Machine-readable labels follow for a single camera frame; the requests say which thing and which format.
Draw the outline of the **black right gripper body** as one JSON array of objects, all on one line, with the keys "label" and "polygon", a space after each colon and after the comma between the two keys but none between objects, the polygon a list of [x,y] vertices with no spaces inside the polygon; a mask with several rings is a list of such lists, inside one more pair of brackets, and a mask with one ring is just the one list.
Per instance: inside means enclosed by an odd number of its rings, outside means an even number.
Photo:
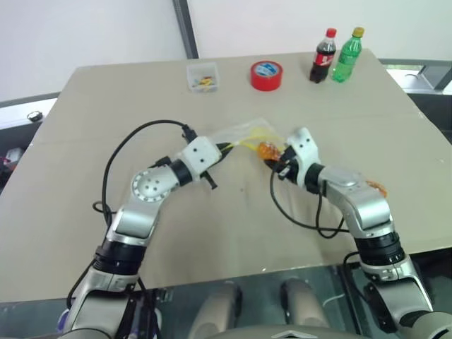
[{"label": "black right gripper body", "polygon": [[288,180],[289,182],[296,182],[299,173],[299,164],[297,161],[297,154],[292,146],[290,146],[290,158],[281,158],[278,160],[283,163],[282,170],[276,170],[279,180]]}]

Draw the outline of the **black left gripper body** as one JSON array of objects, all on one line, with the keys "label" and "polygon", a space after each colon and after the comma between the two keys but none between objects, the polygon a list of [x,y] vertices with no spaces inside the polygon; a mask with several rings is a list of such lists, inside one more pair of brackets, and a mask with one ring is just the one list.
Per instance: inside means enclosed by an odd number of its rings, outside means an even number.
[{"label": "black left gripper body", "polygon": [[194,141],[193,162],[194,181],[200,181],[201,175],[225,157],[226,151],[221,151],[222,145],[212,141]]}]

